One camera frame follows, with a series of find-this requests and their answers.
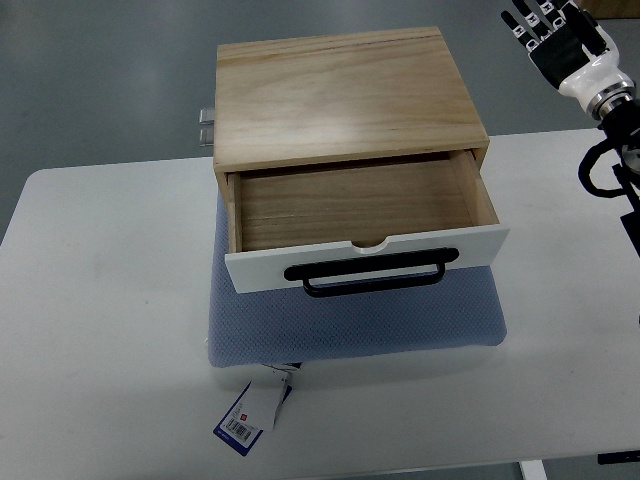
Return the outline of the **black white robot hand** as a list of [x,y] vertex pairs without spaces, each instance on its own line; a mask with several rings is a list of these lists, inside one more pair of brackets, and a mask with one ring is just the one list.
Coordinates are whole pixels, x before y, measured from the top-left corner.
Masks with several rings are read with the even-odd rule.
[[635,82],[619,68],[619,50],[597,21],[573,1],[539,1],[533,11],[515,1],[517,13],[501,12],[515,39],[559,94],[602,120],[636,99]]

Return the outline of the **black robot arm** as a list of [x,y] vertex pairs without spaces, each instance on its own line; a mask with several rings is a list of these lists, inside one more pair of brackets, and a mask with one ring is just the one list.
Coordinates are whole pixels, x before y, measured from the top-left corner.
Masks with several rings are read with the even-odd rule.
[[602,121],[600,128],[620,158],[614,176],[617,189],[607,192],[607,198],[625,196],[632,211],[621,218],[634,248],[639,250],[639,101],[632,100],[616,106]]

